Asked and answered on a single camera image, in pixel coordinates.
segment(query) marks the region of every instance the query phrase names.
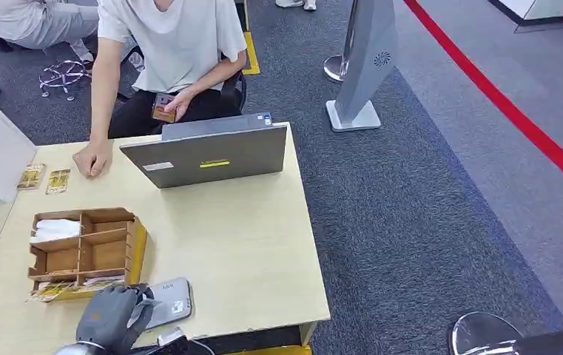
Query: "gray pants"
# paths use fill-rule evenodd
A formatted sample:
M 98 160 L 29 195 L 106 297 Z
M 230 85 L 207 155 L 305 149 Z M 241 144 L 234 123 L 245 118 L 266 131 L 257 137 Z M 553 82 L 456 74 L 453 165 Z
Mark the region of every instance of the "gray pants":
M 98 8 L 75 4 L 49 3 L 44 9 L 40 25 L 27 37 L 11 41 L 32 50 L 44 50 L 61 42 L 69 42 L 79 57 L 87 53 L 77 51 L 78 41 L 98 32 Z M 98 42 L 94 38 L 87 43 L 95 53 Z

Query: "stanchion base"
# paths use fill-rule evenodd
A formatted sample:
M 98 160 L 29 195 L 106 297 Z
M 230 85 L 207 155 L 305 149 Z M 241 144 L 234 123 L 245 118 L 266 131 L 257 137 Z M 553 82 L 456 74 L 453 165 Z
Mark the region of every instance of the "stanchion base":
M 335 107 L 336 101 L 327 101 L 327 113 L 334 132 L 357 131 L 360 129 L 375 129 L 381 127 L 381 121 L 375 111 L 373 103 L 369 100 L 362 111 L 351 122 L 342 122 Z
M 327 79 L 336 84 L 341 84 L 344 78 L 340 75 L 342 69 L 342 56 L 334 55 L 325 61 L 325 75 Z
M 521 333 L 508 321 L 489 313 L 472 312 L 456 322 L 449 334 L 449 347 L 453 355 L 463 355 L 469 351 L 471 355 L 484 354 L 488 349 L 486 345 L 522 338 Z M 509 353 L 497 351 L 496 354 Z

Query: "robotic hand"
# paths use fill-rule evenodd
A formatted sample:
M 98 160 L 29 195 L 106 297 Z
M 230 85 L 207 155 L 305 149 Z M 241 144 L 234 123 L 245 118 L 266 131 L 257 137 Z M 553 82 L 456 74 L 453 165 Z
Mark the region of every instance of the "robotic hand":
M 107 287 L 92 297 L 76 328 L 76 344 L 59 349 L 55 355 L 124 355 L 146 329 L 153 306 L 145 305 L 139 318 L 128 328 L 133 309 L 153 299 L 147 285 Z

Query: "yellow edge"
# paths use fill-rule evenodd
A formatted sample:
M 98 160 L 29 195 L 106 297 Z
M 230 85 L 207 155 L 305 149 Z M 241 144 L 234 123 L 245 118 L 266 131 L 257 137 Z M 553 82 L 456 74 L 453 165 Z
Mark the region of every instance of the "yellow edge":
M 139 220 L 138 223 L 138 235 L 136 235 L 135 238 L 135 246 L 133 247 L 133 255 L 131 257 L 131 269 L 129 270 L 129 282 L 131 284 L 140 282 L 144 251 L 146 249 L 146 239 L 148 238 L 144 225 Z
M 311 355 L 311 349 L 309 346 L 301 347 L 298 345 L 291 345 L 279 348 L 243 351 L 241 353 L 233 353 L 229 355 Z
M 214 166 L 222 166 L 222 165 L 229 165 L 230 161 L 220 161 L 218 163 L 209 163 L 209 164 L 201 164 L 200 168 L 212 168 Z
M 249 63 L 251 67 L 242 70 L 244 75 L 254 75 L 260 73 L 260 64 L 257 61 L 257 56 L 255 55 L 255 45 L 253 44 L 253 36 L 250 32 L 244 33 L 244 39 L 246 39 L 246 54 L 249 56 Z

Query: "red line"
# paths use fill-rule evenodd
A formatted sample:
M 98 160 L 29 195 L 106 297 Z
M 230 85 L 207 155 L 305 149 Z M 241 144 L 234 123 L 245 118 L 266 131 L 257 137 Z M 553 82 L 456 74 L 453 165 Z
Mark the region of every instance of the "red line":
M 425 12 L 417 0 L 403 0 L 410 10 L 421 21 L 423 26 L 438 41 L 440 46 L 454 60 L 460 69 L 475 85 L 488 97 L 493 104 L 523 133 L 523 135 L 537 146 L 554 164 L 563 171 L 563 148 L 554 142 L 531 119 L 529 119 L 516 105 L 497 89 L 486 76 L 475 67 L 475 64 L 453 43 L 438 24 Z

